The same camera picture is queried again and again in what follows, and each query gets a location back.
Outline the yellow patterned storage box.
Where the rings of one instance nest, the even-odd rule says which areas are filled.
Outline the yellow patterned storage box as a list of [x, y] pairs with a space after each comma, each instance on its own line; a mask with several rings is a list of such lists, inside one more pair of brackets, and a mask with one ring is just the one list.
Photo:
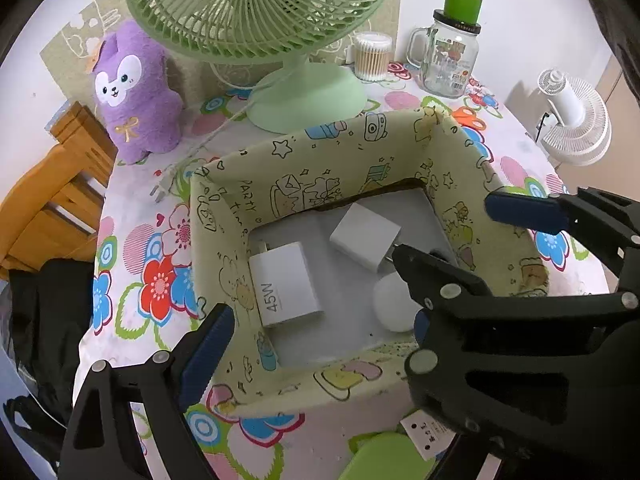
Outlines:
[[193, 283], [209, 306], [226, 304], [235, 328], [214, 371], [230, 389], [229, 412], [293, 413], [379, 392], [404, 374], [411, 341], [358, 344], [345, 359], [315, 366], [269, 364], [266, 318], [250, 280], [250, 233], [292, 214], [356, 200], [399, 183], [420, 186], [462, 269], [498, 296], [548, 292], [548, 271], [528, 234], [489, 219], [489, 160], [462, 125], [431, 107], [342, 122], [333, 139], [298, 132], [255, 144], [198, 170], [191, 180]]

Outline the purple plush bunny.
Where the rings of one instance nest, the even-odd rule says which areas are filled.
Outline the purple plush bunny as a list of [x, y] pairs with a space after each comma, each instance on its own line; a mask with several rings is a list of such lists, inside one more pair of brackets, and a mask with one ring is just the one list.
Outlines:
[[117, 156], [134, 165], [164, 154], [182, 138], [183, 100], [168, 84], [165, 49], [134, 20], [123, 22], [94, 50], [88, 72]]

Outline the black clothing pile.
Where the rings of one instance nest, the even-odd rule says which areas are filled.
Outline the black clothing pile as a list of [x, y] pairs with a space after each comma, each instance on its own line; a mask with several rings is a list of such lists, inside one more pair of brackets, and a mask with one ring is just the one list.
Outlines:
[[9, 270], [9, 344], [35, 390], [2, 403], [12, 430], [58, 469], [73, 411], [78, 346], [91, 322], [93, 266], [50, 259], [40, 270]]

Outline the cotton swab container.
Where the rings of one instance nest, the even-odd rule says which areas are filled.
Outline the cotton swab container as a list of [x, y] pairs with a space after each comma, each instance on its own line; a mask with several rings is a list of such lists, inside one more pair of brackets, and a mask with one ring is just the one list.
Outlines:
[[393, 39], [384, 32], [357, 32], [352, 42], [355, 75], [363, 81], [381, 81], [393, 53]]

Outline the green cup on jar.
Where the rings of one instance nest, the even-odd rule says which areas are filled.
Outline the green cup on jar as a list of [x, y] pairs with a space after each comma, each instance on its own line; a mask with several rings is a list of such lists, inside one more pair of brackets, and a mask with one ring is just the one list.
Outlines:
[[483, 0], [445, 0], [444, 14], [447, 18], [465, 24], [476, 24]]

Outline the glass mason jar mug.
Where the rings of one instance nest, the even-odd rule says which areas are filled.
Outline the glass mason jar mug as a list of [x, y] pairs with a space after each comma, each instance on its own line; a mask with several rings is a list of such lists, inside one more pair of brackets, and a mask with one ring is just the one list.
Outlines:
[[433, 23], [413, 29], [407, 44], [407, 62], [419, 70], [420, 85], [448, 99], [464, 95], [480, 52], [480, 24], [448, 18], [435, 10]]

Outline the wooden chair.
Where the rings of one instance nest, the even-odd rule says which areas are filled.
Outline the wooden chair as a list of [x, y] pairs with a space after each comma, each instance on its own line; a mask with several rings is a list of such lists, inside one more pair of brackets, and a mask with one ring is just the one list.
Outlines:
[[116, 148], [88, 106], [65, 104], [53, 119], [56, 144], [18, 180], [1, 204], [1, 279], [36, 272], [50, 259], [91, 261]]

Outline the green desk fan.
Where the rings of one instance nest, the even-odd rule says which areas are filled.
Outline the green desk fan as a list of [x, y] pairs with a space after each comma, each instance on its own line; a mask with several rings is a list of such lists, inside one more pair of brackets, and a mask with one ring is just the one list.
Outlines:
[[347, 36], [384, 0], [126, 0], [134, 20], [167, 49], [208, 63], [279, 64], [250, 90], [258, 128], [291, 133], [357, 116], [367, 103], [347, 67], [311, 55]]

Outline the white floor fan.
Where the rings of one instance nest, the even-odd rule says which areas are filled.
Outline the white floor fan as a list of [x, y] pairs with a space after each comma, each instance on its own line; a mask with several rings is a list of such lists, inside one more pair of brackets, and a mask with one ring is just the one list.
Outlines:
[[550, 68], [538, 77], [538, 90], [553, 117], [540, 128], [539, 142], [561, 164], [590, 166], [608, 151], [612, 125], [604, 99], [585, 79]]

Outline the orange handled scissors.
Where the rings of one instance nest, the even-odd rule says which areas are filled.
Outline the orange handled scissors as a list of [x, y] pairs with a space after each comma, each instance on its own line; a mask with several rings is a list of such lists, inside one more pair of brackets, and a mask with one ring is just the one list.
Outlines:
[[476, 131], [484, 131], [486, 122], [477, 117], [477, 114], [467, 106], [462, 106], [450, 113], [451, 117], [463, 127], [472, 128]]

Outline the green rounded lid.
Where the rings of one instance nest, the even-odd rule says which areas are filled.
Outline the green rounded lid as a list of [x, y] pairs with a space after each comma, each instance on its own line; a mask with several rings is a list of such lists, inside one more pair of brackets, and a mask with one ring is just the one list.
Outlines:
[[340, 480], [427, 479], [437, 460], [424, 458], [405, 434], [370, 432], [348, 441], [352, 460]]

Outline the white cube charger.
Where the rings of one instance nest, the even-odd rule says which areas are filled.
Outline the white cube charger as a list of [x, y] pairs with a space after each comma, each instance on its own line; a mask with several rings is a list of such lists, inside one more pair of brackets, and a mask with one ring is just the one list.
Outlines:
[[330, 243], [371, 272], [378, 272], [401, 231], [399, 224], [357, 203], [349, 206]]

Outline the white round oval case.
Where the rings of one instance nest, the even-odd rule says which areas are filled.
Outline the white round oval case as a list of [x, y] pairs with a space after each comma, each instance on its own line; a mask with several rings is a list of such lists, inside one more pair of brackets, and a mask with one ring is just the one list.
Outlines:
[[422, 309], [411, 298], [407, 283], [397, 272], [385, 275], [374, 285], [372, 306], [378, 322], [392, 333], [413, 330], [414, 319]]

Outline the white 45W charger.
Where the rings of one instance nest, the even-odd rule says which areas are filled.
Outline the white 45W charger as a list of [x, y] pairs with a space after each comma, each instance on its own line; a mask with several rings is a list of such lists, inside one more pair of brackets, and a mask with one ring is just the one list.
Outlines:
[[299, 242], [251, 256], [248, 264], [263, 326], [276, 326], [322, 311]]

